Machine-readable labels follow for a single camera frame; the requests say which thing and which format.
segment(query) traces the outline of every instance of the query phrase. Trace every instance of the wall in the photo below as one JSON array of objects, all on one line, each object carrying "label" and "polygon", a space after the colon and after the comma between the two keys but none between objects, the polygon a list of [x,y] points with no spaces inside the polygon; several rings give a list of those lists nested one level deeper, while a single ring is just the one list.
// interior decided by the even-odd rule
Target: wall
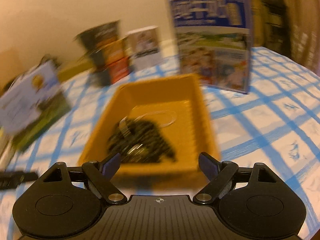
[{"label": "wall", "polygon": [[[78,33],[117,19],[122,35],[158,25],[161,40],[172,38],[166,0],[0,0],[0,52],[16,50],[23,69],[45,53],[73,60],[84,52],[74,41]],[[0,58],[0,68],[8,65]]]}]

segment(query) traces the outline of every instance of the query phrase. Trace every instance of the blue book cover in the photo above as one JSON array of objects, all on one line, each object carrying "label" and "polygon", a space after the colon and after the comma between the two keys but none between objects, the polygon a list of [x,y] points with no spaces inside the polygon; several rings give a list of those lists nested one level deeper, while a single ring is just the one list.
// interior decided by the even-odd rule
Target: blue book cover
[{"label": "blue book cover", "polygon": [[251,0],[169,0],[181,73],[204,84],[249,92]]}]

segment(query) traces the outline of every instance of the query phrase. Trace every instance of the yellow plastic bin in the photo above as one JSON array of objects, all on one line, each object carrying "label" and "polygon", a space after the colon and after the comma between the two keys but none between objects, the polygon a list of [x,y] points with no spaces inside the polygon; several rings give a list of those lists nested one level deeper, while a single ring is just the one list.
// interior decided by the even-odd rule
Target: yellow plastic bin
[{"label": "yellow plastic bin", "polygon": [[158,124],[167,123],[168,115],[150,113],[175,112],[176,120],[161,128],[176,153],[176,162],[124,163],[117,174],[160,175],[196,171],[200,152],[220,159],[220,152],[210,127],[210,119],[195,74],[125,84],[117,89],[94,128],[78,160],[101,161],[108,155],[108,138],[114,126],[124,117],[146,115]]}]

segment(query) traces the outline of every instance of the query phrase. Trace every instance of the metal screw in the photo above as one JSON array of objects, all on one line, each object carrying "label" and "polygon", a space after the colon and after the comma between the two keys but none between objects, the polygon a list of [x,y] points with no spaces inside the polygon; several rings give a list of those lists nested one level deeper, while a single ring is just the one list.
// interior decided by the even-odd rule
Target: metal screw
[{"label": "metal screw", "polygon": [[114,193],[108,196],[108,199],[114,202],[118,202],[124,199],[124,196],[119,193]]},{"label": "metal screw", "polygon": [[201,202],[206,202],[212,199],[212,197],[209,194],[206,193],[201,193],[196,195],[196,199],[201,201]]}]

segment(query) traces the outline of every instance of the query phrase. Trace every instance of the blue and white checkered tablecloth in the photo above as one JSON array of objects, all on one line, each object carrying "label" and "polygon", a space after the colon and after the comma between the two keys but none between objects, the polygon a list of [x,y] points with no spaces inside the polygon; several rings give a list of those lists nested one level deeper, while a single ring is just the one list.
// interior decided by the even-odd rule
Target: blue and white checkered tablecloth
[{"label": "blue and white checkered tablecloth", "polygon": [[[176,74],[177,58],[131,73],[106,88],[88,85],[88,73],[63,84],[73,105],[9,170],[45,172],[57,161],[76,165],[80,153],[116,88],[126,82]],[[320,228],[320,78],[265,48],[254,48],[249,95],[202,87],[223,160],[252,167],[264,162],[303,200],[307,217],[299,236]],[[0,193],[0,239],[17,239],[12,206],[30,184]],[[132,190],[126,194],[139,193]]]}]

